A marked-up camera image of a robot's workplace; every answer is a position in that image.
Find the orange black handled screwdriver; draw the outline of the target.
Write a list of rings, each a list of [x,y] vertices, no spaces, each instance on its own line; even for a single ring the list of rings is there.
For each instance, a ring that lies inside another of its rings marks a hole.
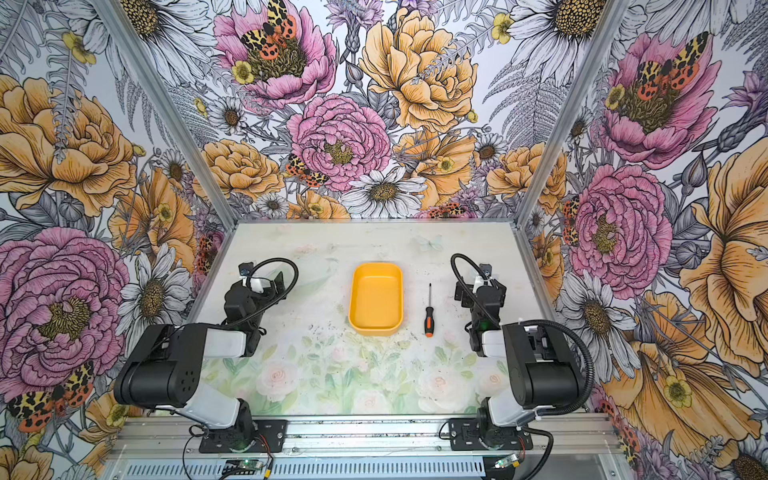
[[[432,284],[428,287],[428,302],[425,308],[424,318],[424,334],[426,337],[431,338],[434,335],[435,321],[434,321],[434,308],[432,306]]]

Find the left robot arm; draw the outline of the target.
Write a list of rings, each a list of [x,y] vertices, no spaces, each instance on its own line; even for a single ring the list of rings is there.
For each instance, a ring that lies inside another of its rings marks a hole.
[[[220,324],[153,325],[143,332],[115,380],[118,403],[174,412],[202,426],[201,451],[265,452],[266,439],[246,400],[227,396],[202,380],[211,359],[249,359],[266,334],[263,314],[287,295],[284,275],[233,283]]]

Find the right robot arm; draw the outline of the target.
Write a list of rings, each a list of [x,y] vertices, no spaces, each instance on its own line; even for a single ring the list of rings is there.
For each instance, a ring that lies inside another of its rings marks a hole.
[[[506,288],[499,282],[456,282],[454,299],[471,314],[465,326],[471,350],[479,357],[499,360],[507,384],[483,394],[474,420],[448,422],[454,451],[518,450],[533,446],[525,428],[545,410],[560,411],[577,402],[586,380],[561,328],[541,320],[495,324],[486,316],[504,306]]]

